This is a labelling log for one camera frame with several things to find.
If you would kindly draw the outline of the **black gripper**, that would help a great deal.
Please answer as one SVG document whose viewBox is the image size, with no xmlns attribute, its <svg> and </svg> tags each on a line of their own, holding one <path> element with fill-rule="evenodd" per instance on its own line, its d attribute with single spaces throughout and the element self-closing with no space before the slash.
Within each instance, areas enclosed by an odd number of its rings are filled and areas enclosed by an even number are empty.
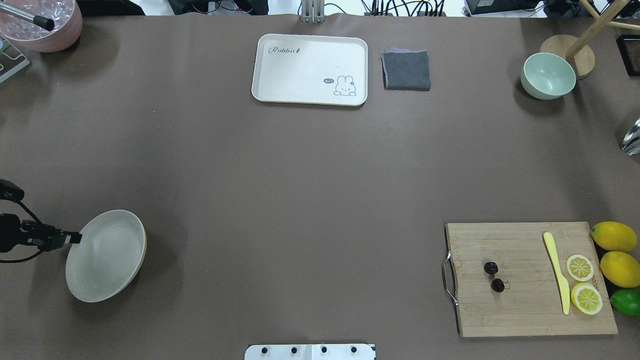
<svg viewBox="0 0 640 360">
<path fill-rule="evenodd" d="M 25 191 L 13 182 L 2 179 L 0 180 L 0 196 L 2 200 L 19 205 L 33 219 L 35 228 L 41 229 L 43 226 L 42 221 L 22 202 L 23 198 L 25 198 Z M 38 235 L 35 235 L 34 230 L 22 231 L 21 228 L 22 222 L 18 215 L 2 212 L 0 224 L 2 253 L 8 253 L 17 245 L 33 246 L 34 244 L 28 242 L 29 239 L 41 239 Z M 42 251 L 50 252 L 61 249 L 64 244 L 79 244 L 82 241 L 82 237 L 83 235 L 80 232 L 50 228 L 45 231 L 42 239 Z"/>
</svg>

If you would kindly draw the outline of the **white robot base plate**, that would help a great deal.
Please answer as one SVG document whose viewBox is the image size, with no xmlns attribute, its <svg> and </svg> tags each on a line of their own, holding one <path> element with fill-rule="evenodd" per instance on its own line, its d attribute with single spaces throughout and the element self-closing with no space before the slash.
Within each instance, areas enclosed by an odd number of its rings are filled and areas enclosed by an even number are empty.
<svg viewBox="0 0 640 360">
<path fill-rule="evenodd" d="M 245 360 L 376 360 L 374 345 L 366 343 L 254 344 Z"/>
</svg>

